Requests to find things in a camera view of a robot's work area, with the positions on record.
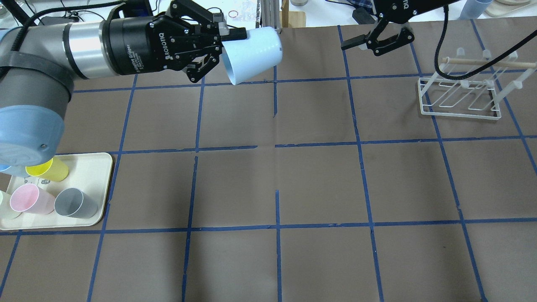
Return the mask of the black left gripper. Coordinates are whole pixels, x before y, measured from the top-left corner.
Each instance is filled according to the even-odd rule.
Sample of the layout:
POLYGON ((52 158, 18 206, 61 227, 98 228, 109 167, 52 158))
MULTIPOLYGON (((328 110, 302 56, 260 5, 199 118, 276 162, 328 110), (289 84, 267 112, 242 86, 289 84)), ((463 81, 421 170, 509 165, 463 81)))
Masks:
POLYGON ((106 54, 116 74, 185 69, 191 83, 220 63, 222 41, 247 38, 244 27, 227 25, 222 12, 193 0, 172 0, 165 13, 108 19, 103 26, 106 54))

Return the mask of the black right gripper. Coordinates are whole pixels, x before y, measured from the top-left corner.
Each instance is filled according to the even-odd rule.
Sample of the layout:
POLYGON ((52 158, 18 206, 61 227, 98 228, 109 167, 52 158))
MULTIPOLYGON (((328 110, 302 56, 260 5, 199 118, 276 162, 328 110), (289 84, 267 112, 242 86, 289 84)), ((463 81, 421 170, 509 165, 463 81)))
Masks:
POLYGON ((415 40, 414 31, 406 24, 414 16, 422 15, 437 8, 455 3, 456 0, 372 0, 373 12, 379 17, 367 34, 344 40, 342 50, 358 47, 371 50, 376 57, 404 47, 415 40), (380 40, 379 36, 392 23, 403 23, 398 34, 380 40))

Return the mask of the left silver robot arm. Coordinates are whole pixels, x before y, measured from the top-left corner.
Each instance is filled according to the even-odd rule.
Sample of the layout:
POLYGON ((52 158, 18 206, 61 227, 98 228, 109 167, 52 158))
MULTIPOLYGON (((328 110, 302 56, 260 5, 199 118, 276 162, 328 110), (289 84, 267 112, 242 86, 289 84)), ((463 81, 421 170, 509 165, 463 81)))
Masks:
POLYGON ((56 154, 75 81, 174 70, 196 83, 220 62, 223 42, 247 38, 245 28, 230 27, 221 12, 191 0, 173 0, 156 16, 137 0, 91 5, 103 7, 111 7, 103 21, 34 24, 74 10, 67 6, 1 31, 3 165, 37 166, 56 154))

